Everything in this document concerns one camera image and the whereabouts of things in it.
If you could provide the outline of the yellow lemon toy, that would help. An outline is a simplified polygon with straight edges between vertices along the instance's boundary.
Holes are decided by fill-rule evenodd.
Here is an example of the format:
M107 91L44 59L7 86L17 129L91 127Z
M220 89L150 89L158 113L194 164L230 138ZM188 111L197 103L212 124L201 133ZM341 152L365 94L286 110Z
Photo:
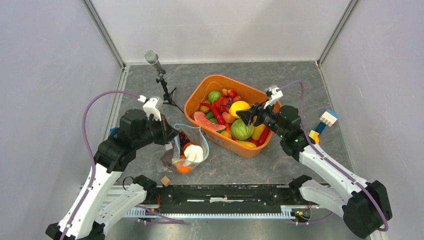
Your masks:
M248 102L239 100L235 101L229 108L229 113L236 119L240 119L237 112L238 111L246 111L251 108L251 105Z

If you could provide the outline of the dark purple grape bunch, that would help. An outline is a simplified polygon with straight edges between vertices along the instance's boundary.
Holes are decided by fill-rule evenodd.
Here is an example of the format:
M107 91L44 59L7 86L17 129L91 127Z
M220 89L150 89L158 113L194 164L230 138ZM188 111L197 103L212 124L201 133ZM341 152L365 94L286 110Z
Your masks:
M181 147L184 147L186 144L190 142L190 139L187 137L187 135L183 131L179 133L178 137L179 137L179 145Z

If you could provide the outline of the small orange pumpkin toy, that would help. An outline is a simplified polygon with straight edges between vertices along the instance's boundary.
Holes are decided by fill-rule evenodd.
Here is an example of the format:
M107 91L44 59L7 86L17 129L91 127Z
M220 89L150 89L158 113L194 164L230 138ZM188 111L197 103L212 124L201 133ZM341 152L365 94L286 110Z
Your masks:
M189 146L191 146L191 145L193 145L193 143L192 142L188 142L188 143L186 143L184 146L183 146L183 148L182 148L182 153L184 153L185 152L185 150L189 147Z

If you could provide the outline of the dark purple mangosteen toy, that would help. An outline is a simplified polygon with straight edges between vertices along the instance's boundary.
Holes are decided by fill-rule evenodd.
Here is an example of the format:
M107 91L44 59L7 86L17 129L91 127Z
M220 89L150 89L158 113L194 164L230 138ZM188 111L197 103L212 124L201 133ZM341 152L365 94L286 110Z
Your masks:
M164 167L171 167L173 165L173 157L174 157L174 151L173 150L167 150L160 158L160 162L163 164Z

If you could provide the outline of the clear zip top bag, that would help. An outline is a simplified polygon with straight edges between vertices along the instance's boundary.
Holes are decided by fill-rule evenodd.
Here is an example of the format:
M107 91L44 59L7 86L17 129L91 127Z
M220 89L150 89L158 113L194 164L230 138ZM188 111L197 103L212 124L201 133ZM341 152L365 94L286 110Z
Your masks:
M160 158L169 171L188 174L209 156L209 145L200 127L177 123L178 135L170 142Z

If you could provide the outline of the white mushroom toy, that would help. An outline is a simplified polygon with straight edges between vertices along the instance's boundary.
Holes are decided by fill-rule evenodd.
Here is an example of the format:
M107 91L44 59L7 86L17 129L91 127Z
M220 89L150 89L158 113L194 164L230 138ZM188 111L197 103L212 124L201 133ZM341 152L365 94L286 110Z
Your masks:
M192 164L199 164L204 160L203 148L199 145L190 145L184 152L186 160Z

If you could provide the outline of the orange fruit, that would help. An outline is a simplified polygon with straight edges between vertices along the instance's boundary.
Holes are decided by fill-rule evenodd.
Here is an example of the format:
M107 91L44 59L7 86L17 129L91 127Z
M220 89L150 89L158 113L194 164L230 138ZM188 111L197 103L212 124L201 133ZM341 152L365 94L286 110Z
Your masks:
M174 163L176 170L179 173L187 174L192 171L192 162L186 160L185 155L180 155L179 160Z

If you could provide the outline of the green custard apple toy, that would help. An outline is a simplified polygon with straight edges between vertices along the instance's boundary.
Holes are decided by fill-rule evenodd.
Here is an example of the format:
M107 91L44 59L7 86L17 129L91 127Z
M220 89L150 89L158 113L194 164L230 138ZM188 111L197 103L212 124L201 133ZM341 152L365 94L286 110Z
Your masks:
M214 101L218 100L222 96L222 93L217 90L212 90L208 93L208 100L213 103Z

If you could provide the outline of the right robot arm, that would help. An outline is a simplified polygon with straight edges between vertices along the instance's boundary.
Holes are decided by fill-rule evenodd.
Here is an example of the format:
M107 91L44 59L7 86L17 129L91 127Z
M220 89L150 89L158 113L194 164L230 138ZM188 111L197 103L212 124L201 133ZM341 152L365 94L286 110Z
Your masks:
M378 180L370 182L338 163L316 144L303 129L297 109L284 105L279 112L271 107L254 104L236 114L246 124L267 126L280 137L283 151L324 179L323 186L306 176L296 179L289 189L289 199L295 204L310 201L343 219L348 229L365 239L375 231L386 232L393 217L387 188Z

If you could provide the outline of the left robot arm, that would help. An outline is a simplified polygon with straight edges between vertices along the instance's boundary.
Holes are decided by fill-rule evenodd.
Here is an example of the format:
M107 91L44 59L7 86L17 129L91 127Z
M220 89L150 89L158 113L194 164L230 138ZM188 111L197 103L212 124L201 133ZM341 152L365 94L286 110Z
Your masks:
M179 131L168 124L164 115L155 119L141 109L130 109L120 118L119 126L97 148L95 168L66 216L50 224L45 233L53 240L103 240L110 229L133 207L157 198L156 182L144 175L118 198L101 208L105 197L120 178L137 151L150 144L171 147Z

